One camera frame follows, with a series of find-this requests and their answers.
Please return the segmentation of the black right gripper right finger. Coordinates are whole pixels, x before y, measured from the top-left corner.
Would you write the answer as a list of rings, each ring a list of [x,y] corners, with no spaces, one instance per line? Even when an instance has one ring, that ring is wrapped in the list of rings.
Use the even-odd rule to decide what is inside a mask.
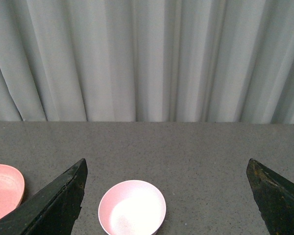
[[[271,235],[294,235],[294,183],[250,159],[246,175],[254,200]]]

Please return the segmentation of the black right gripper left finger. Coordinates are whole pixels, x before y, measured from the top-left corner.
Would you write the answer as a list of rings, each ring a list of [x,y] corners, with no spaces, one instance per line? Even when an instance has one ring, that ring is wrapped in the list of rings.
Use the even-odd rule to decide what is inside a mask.
[[[81,159],[0,219],[0,235],[69,235],[81,211],[88,168]]]

